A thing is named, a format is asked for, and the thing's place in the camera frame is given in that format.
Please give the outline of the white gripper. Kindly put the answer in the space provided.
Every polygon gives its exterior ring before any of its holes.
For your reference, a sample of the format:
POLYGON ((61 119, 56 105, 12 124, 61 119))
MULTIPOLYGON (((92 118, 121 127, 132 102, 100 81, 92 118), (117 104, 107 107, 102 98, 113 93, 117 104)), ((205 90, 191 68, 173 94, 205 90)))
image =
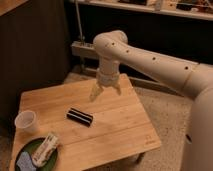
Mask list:
POLYGON ((116 90, 118 95, 121 95, 121 87, 118 83, 119 80, 119 73, 114 74, 104 74, 101 72, 100 69, 97 70, 97 82, 92 87, 91 93, 90 93, 90 100, 94 101, 102 92, 103 87, 113 86, 113 88, 116 90))

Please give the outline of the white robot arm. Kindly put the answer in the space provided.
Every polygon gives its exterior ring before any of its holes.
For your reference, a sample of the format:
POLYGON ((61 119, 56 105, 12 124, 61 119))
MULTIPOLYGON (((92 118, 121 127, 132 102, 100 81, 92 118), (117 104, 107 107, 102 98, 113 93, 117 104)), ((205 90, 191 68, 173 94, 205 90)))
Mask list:
POLYGON ((118 85, 121 63, 193 101, 181 171, 213 171, 213 66, 130 46, 120 30, 93 39, 97 84, 118 85))

